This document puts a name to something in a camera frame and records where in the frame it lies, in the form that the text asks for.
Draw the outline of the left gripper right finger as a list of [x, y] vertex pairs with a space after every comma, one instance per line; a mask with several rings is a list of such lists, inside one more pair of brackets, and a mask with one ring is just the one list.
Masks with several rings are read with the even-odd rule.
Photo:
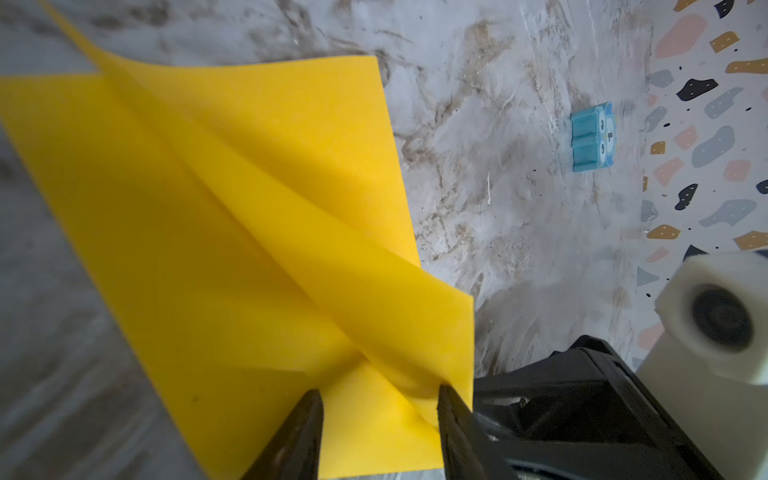
[[453, 387], [440, 386], [437, 412], [446, 479], [516, 478]]

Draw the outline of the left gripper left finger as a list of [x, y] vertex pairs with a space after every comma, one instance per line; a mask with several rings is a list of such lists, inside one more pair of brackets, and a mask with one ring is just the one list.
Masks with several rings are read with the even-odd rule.
[[308, 390], [242, 480], [318, 480], [324, 421], [320, 391]]

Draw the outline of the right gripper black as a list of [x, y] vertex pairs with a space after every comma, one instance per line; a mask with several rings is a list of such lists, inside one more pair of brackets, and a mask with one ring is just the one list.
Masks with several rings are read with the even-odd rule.
[[517, 478], [718, 479], [604, 340], [474, 382], [474, 416]]

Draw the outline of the yellow square paper sheet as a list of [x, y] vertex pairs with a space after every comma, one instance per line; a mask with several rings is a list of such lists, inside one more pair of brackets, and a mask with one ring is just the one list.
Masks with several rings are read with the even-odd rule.
[[160, 66], [54, 21], [97, 70], [3, 78], [2, 125], [207, 476], [311, 389], [321, 477], [439, 468], [473, 300], [421, 268], [376, 58]]

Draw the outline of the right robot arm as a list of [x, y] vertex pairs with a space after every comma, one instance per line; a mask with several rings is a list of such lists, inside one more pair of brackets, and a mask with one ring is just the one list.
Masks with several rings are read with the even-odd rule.
[[442, 404], [451, 479], [763, 479], [767, 390], [712, 374], [670, 338], [639, 371], [609, 344], [479, 378]]

